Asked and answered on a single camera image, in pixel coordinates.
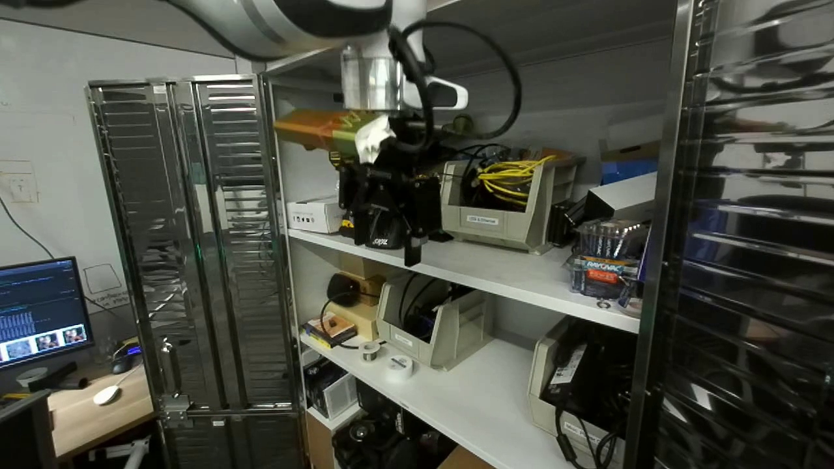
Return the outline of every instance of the computer monitor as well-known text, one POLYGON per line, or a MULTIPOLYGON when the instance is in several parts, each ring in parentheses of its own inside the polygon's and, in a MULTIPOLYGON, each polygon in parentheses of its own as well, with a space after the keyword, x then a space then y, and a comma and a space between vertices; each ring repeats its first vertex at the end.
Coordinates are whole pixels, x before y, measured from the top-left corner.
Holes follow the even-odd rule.
POLYGON ((75 258, 0 265, 0 369, 92 343, 75 258))

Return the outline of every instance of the device label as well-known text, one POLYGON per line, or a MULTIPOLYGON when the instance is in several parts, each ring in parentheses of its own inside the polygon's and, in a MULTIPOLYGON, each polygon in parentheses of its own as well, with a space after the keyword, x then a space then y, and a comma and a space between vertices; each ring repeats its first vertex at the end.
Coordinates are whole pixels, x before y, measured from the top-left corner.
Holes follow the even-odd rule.
POLYGON ((478 227, 500 227, 500 218, 495 218, 495 215, 475 215, 475 212, 468 212, 468 223, 478 223, 478 227))
POLYGON ((584 349, 587 349, 587 343, 576 347, 571 358, 564 366, 554 369, 551 388, 574 383, 574 374, 582 364, 584 349))

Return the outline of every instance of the black equipment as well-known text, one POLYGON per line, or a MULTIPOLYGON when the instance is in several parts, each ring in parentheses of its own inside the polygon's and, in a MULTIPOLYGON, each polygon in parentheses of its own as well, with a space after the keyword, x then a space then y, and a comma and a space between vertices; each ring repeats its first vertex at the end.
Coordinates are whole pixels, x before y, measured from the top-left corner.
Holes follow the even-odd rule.
POLYGON ((358 383, 365 417, 335 434, 341 469, 426 469, 439 465, 455 447, 448 438, 358 383))
POLYGON ((564 433, 564 412, 604 426, 607 434, 589 452, 597 465, 614 457, 615 438, 625 434, 634 357, 637 336, 584 321, 571 321, 559 339, 556 366, 541 397, 556 405, 556 440, 565 461, 576 461, 576 451, 564 433))
POLYGON ((329 280, 329 300, 344 306, 358 305, 363 297, 363 287, 358 279, 350 279, 344 274, 335 274, 329 280))
POLYGON ((419 263, 422 237, 440 232, 440 180, 397 166, 352 166, 354 193, 341 201, 354 218, 354 241, 379 250, 404 250, 404 263, 419 263))

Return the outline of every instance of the gray box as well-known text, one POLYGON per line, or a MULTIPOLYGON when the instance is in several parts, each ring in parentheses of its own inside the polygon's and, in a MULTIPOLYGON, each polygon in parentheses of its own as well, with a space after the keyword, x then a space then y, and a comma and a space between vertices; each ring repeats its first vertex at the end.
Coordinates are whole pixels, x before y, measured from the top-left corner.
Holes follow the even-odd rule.
POLYGON ((551 162, 534 168, 525 210, 464 205, 461 180, 469 162, 444 164, 440 212, 444 232, 513 250, 544 250, 551 205, 571 198, 578 162, 551 162))
POLYGON ((469 292, 452 302, 435 306, 435 323, 431 341, 401 328, 401 305, 410 306, 418 294, 444 294, 447 280, 418 275, 401 302, 410 275, 393 275, 383 283, 379 318, 382 336, 388 347, 410 354, 418 364, 431 364, 435 369, 455 366, 491 341, 492 330, 492 302, 482 292, 469 292))

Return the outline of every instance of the white wall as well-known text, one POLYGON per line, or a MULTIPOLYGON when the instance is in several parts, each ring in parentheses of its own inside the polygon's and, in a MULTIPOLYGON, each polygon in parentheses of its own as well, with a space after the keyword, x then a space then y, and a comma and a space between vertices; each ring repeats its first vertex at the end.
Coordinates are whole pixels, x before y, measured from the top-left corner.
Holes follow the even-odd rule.
MULTIPOLYGON (((195 72, 236 72, 236 59, 0 20, 0 195, 56 254, 79 258, 90 297, 122 305, 125 280, 84 87, 195 72)), ((0 265, 41 258, 0 212, 0 265)), ((129 318, 95 306, 99 343, 125 332, 129 318)))

